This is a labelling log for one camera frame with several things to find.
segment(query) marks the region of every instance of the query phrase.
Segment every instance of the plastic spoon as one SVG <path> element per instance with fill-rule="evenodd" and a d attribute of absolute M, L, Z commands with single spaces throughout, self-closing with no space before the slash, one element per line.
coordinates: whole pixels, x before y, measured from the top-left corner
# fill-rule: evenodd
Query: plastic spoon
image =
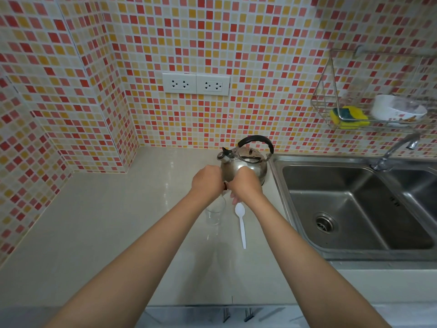
<path fill-rule="evenodd" d="M 241 230 L 241 240 L 243 241 L 243 248 L 246 249 L 246 232 L 244 231 L 244 222 L 243 222 L 243 216 L 246 210 L 244 209 L 244 206 L 242 203 L 238 203 L 235 205 L 235 214 L 240 219 L 240 230 Z"/>

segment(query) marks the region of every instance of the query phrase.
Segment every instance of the faucet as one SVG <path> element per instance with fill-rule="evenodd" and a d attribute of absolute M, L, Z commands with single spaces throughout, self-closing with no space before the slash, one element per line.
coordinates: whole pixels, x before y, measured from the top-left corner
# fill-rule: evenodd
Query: faucet
<path fill-rule="evenodd" d="M 374 164 L 370 165 L 370 168 L 376 171 L 386 171 L 390 170 L 392 167 L 387 166 L 386 162 L 390 158 L 390 156 L 398 150 L 402 145 L 408 143 L 406 146 L 408 149 L 413 150 L 416 148 L 420 140 L 420 133 L 413 132 L 410 133 L 407 137 L 398 140 L 381 158 L 379 158 L 378 161 L 376 161 Z"/>

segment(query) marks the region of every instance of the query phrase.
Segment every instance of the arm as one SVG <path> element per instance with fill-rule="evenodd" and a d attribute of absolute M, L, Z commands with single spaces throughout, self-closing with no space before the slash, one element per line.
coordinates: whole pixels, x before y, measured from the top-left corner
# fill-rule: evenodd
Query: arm
<path fill-rule="evenodd" d="M 189 193 L 82 287 L 46 328 L 134 327 L 197 217 L 223 187 L 220 167 L 200 170 Z"/>
<path fill-rule="evenodd" d="M 240 168 L 228 184 L 234 204 L 242 200 L 264 235 L 312 328 L 390 327 L 368 301 L 325 261 L 263 195 L 255 173 Z"/>

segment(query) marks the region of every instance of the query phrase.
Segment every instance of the clear drinking glass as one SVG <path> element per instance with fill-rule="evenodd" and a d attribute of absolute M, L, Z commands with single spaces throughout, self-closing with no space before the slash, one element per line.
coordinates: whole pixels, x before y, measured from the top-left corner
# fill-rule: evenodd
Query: clear drinking glass
<path fill-rule="evenodd" d="M 221 216 L 226 208 L 226 200 L 222 195 L 218 196 L 206 209 L 206 222 L 210 225 L 216 226 L 221 222 Z"/>

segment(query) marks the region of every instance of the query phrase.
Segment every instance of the kettle handle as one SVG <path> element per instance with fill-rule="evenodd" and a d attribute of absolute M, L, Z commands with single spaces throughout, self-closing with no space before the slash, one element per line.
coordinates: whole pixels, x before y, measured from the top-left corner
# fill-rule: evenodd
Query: kettle handle
<path fill-rule="evenodd" d="M 243 147 L 245 144 L 248 144 L 248 143 L 251 143 L 251 142 L 263 142 L 263 143 L 266 143 L 269 146 L 269 149 L 270 149 L 270 154 L 267 155 L 267 159 L 266 160 L 270 159 L 271 155 L 274 152 L 274 147 L 273 147 L 273 144 L 272 144 L 272 142 L 270 141 L 269 138 L 264 137 L 264 136 L 260 136 L 260 135 L 248 136 L 248 137 L 243 138 L 242 140 L 240 140 L 237 145 L 238 145 L 238 147 Z"/>

